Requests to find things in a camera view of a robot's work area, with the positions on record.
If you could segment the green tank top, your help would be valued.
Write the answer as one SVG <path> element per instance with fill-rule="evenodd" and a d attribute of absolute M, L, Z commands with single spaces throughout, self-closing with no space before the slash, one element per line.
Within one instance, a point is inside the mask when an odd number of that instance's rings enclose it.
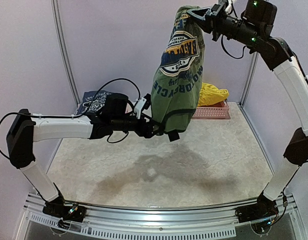
<path fill-rule="evenodd" d="M 157 135 L 184 132 L 199 103 L 203 80 L 205 42 L 201 28 L 181 6 L 161 55 L 151 89 L 151 117 Z"/>

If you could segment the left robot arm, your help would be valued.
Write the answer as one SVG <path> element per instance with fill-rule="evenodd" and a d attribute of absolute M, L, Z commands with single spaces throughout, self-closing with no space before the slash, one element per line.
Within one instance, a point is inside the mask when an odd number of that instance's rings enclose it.
<path fill-rule="evenodd" d="M 83 115 L 32 115 L 27 109 L 21 109 L 6 136 L 9 161 L 21 170 L 41 198 L 49 203 L 49 209 L 57 217 L 64 217 L 69 211 L 68 205 L 36 162 L 34 143 L 64 138 L 97 140 L 111 136 L 115 131 L 126 134 L 135 132 L 145 139 L 161 135 L 165 126 L 142 113 L 150 106 L 150 100 L 149 94 L 140 98 L 131 107 L 131 112 L 126 111 L 131 103 L 129 98 L 121 93 L 108 95 L 100 110 Z"/>

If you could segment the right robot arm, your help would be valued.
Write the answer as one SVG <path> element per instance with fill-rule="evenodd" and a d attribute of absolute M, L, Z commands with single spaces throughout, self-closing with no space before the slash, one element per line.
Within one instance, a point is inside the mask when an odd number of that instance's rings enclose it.
<path fill-rule="evenodd" d="M 283 85 L 301 123 L 283 154 L 286 162 L 273 175 L 260 194 L 260 201 L 252 208 L 256 218 L 263 218 L 272 210 L 270 201 L 276 200 L 308 161 L 308 78 L 287 42 L 271 36 L 277 14 L 274 4 L 249 0 L 240 18 L 230 15 L 231 7 L 228 0 L 220 0 L 213 6 L 190 9 L 187 13 L 205 33 L 212 34 L 213 41 L 226 37 L 245 45 L 250 53 L 259 53 Z"/>

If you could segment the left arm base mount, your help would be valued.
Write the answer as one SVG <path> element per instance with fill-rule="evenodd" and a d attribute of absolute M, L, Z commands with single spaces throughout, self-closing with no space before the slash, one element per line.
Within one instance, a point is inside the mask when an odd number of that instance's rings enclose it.
<path fill-rule="evenodd" d="M 46 201 L 42 212 L 46 215 L 59 218 L 57 227 L 68 230 L 71 222 L 82 223 L 86 216 L 87 208 L 78 203 L 67 202 L 63 195 L 52 200 Z"/>

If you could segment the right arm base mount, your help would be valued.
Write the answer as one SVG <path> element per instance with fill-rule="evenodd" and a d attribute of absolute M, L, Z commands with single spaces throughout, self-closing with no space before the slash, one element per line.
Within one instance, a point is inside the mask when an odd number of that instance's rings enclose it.
<path fill-rule="evenodd" d="M 238 222 L 250 222 L 253 232 L 259 235 L 269 232 L 272 226 L 272 217 L 275 219 L 278 213 L 276 201 L 266 198 L 263 192 L 257 197 L 256 203 L 239 206 L 235 209 Z"/>

